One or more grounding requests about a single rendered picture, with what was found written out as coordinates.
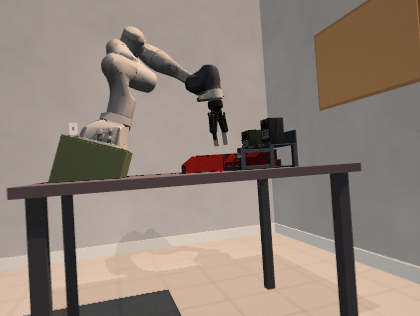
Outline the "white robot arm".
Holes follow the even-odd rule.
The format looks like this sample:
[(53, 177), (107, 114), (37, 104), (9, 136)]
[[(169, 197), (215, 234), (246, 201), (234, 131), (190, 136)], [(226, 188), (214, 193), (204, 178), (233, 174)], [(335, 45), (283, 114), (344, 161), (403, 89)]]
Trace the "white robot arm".
[(145, 44), (146, 39), (143, 38), (144, 35), (137, 28), (126, 27), (120, 40), (112, 39), (107, 43), (107, 55), (101, 63), (110, 88), (107, 112), (101, 113), (100, 120), (85, 125), (80, 134), (74, 137), (128, 150), (128, 137), (136, 105), (129, 87), (149, 93), (157, 84), (156, 75), (144, 64), (185, 83), (186, 89), (198, 96), (197, 102), (210, 102), (225, 97), (222, 95), (216, 66), (203, 65), (191, 74), (162, 50)]

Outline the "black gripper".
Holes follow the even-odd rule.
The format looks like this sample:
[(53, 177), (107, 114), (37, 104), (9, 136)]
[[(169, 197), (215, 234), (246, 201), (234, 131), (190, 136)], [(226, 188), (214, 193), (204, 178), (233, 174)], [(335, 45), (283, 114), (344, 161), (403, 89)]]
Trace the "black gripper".
[(219, 144), (219, 138), (217, 133), (217, 124), (219, 123), (219, 126), (222, 131), (222, 139), (223, 139), (223, 145), (228, 145), (228, 126), (226, 122), (225, 112), (221, 111), (221, 108), (223, 107), (222, 100), (214, 100), (208, 102), (208, 109), (211, 110), (211, 112), (208, 112), (209, 117), (209, 129), (211, 134), (213, 135), (213, 141), (214, 141), (214, 147), (220, 146)]

